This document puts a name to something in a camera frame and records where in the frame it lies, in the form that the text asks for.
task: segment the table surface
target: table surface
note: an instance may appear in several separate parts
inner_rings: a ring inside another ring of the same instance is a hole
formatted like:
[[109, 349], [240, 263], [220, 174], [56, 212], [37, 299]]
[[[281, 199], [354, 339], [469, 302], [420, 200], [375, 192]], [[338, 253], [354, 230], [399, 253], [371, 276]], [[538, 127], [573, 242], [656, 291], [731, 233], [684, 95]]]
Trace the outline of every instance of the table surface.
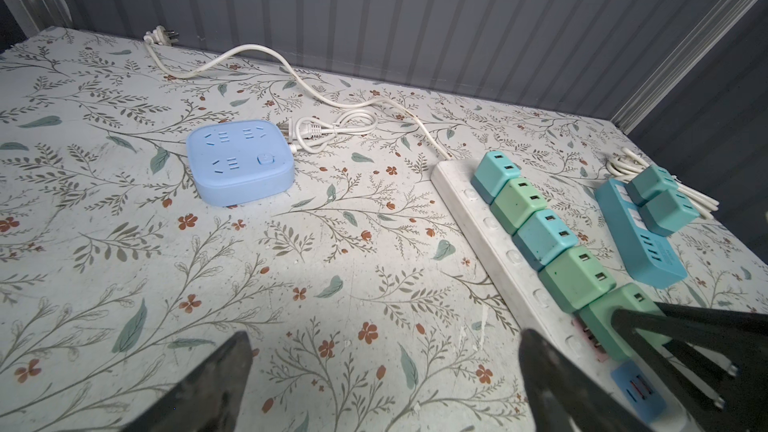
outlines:
[[[161, 53], [180, 70], [214, 56]], [[613, 124], [300, 74], [334, 100], [400, 101], [458, 158], [506, 151], [629, 281], [594, 200], [606, 158], [637, 151]], [[195, 196], [191, 130], [339, 112], [270, 62], [175, 80], [137, 41], [61, 28], [4, 53], [0, 87], [0, 428], [117, 429], [245, 330], [239, 430], [532, 430], [518, 326], [397, 110], [299, 155], [287, 192], [217, 208]], [[768, 312], [768, 268], [718, 222], [670, 240], [689, 277], [652, 297]]]

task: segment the white power strip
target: white power strip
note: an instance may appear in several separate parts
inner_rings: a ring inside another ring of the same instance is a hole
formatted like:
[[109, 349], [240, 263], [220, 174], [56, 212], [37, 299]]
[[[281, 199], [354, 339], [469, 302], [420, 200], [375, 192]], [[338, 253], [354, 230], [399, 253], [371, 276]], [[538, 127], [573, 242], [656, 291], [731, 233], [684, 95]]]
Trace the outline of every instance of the white power strip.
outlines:
[[[623, 391], [610, 372], [619, 363], [610, 359], [590, 341], [575, 316], [562, 312], [544, 288], [538, 274], [520, 254], [512, 237], [491, 214], [491, 209], [470, 184], [479, 160], [444, 160], [432, 172], [432, 183], [464, 232], [469, 245], [485, 268], [496, 289], [504, 297], [514, 319], [522, 328], [541, 333], [574, 362], [588, 377], [611, 393], [632, 414]], [[688, 424], [686, 412], [661, 379], [642, 360], [636, 360], [643, 373], [667, 402], [667, 409], [652, 424], [659, 432], [680, 432]]]

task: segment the pink usb port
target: pink usb port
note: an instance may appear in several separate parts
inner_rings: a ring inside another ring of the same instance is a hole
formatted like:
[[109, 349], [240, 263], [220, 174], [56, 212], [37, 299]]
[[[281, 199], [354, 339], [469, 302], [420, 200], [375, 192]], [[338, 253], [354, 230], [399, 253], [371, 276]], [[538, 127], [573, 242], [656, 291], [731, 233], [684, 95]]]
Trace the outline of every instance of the pink usb port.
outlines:
[[571, 324], [576, 328], [579, 336], [587, 342], [587, 345], [594, 352], [594, 356], [598, 362], [602, 363], [610, 359], [603, 346], [600, 345], [598, 340], [592, 335], [588, 327], [584, 325], [584, 322], [582, 322], [579, 318], [574, 318], [574, 320], [571, 321]]

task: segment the power button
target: power button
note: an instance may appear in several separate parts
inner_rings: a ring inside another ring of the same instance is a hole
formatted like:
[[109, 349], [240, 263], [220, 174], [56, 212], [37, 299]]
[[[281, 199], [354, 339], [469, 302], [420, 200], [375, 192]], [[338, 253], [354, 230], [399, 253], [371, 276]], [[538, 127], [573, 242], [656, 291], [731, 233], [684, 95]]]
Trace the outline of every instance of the power button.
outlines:
[[259, 154], [257, 158], [262, 166], [267, 166], [275, 161], [275, 157], [272, 154]]

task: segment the white power cord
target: white power cord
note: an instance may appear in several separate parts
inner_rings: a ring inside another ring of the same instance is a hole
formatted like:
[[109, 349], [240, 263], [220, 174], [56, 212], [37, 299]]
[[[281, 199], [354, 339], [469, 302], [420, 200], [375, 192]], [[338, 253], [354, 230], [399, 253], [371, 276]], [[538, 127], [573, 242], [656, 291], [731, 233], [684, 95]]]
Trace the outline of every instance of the white power cord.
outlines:
[[[163, 72], [167, 73], [169, 76], [176, 77], [177, 79], [189, 79], [191, 77], [194, 77], [201, 72], [204, 72], [208, 70], [209, 68], [216, 66], [219, 63], [224, 62], [225, 60], [229, 59], [235, 54], [245, 52], [246, 50], [257, 50], [259, 52], [264, 52], [272, 57], [278, 59], [280, 62], [283, 63], [285, 68], [290, 72], [290, 74], [293, 76], [293, 79], [296, 81], [296, 83], [300, 84], [304, 89], [306, 89], [307, 92], [309, 92], [312, 96], [314, 96], [316, 99], [318, 99], [321, 102], [324, 102], [328, 104], [331, 107], [336, 107], [338, 109], [353, 109], [346, 114], [342, 115], [337, 123], [329, 124], [327, 122], [323, 122], [322, 120], [315, 119], [314, 117], [302, 117], [301, 119], [296, 120], [296, 123], [294, 124], [293, 128], [291, 128], [293, 134], [289, 134], [289, 137], [293, 136], [293, 138], [299, 143], [299, 146], [304, 149], [305, 151], [313, 154], [317, 154], [318, 152], [322, 152], [323, 149], [326, 148], [329, 142], [331, 142], [333, 139], [335, 139], [338, 134], [351, 134], [351, 135], [365, 135], [367, 133], [370, 133], [376, 129], [376, 126], [379, 123], [378, 118], [376, 117], [376, 114], [369, 110], [361, 109], [361, 107], [370, 106], [376, 103], [385, 103], [387, 105], [390, 105], [392, 107], [395, 107], [396, 109], [408, 114], [418, 125], [418, 128], [424, 132], [424, 136], [427, 138], [430, 144], [432, 144], [435, 149], [437, 149], [438, 152], [440, 152], [440, 155], [443, 156], [443, 158], [447, 160], [453, 159], [453, 156], [450, 152], [448, 152], [445, 148], [443, 148], [440, 144], [437, 143], [435, 139], [432, 138], [432, 134], [429, 133], [429, 130], [427, 130], [426, 126], [424, 126], [424, 123], [418, 119], [416, 115], [411, 113], [407, 108], [400, 105], [398, 102], [395, 102], [394, 100], [387, 99], [386, 97], [377, 97], [374, 99], [366, 100], [364, 102], [354, 103], [354, 104], [348, 104], [348, 103], [340, 103], [340, 102], [334, 102], [330, 99], [325, 98], [321, 94], [319, 94], [317, 91], [315, 91], [309, 84], [304, 82], [301, 77], [293, 70], [293, 67], [288, 63], [285, 58], [275, 52], [274, 50], [260, 46], [257, 44], [246, 44], [242, 46], [237, 46], [231, 50], [228, 50], [227, 52], [219, 55], [215, 59], [213, 59], [211, 62], [208, 62], [206, 64], [203, 64], [202, 66], [197, 67], [197, 69], [192, 70], [191, 72], [173, 72], [171, 70], [168, 70], [168, 68], [160, 62], [160, 58], [158, 57], [158, 54], [155, 53], [154, 49], [152, 48], [152, 45], [154, 44], [162, 44], [162, 45], [171, 45], [171, 43], [175, 42], [174, 37], [172, 37], [173, 33], [169, 33], [166, 31], [165, 28], [162, 26], [158, 26], [151, 32], [147, 32], [144, 35], [144, 45], [147, 47], [147, 52], [149, 53], [150, 57], [154, 60], [154, 62], [158, 65], [158, 68], [162, 70]], [[363, 124], [358, 126], [345, 126], [350, 120], [359, 120], [363, 122]], [[315, 127], [312, 127], [311, 124], [315, 124], [320, 129], [316, 129]], [[291, 149], [295, 150], [296, 146], [292, 144]]]
[[[650, 166], [648, 162], [626, 147], [621, 148], [621, 153], [624, 155], [619, 156], [619, 158], [612, 158], [605, 163], [605, 167], [617, 180], [629, 182]], [[673, 177], [677, 181], [677, 190], [688, 196], [696, 210], [699, 211], [699, 214], [706, 219], [714, 218], [711, 213], [717, 210], [720, 203], [712, 197], [683, 185], [677, 180], [677, 177]]]

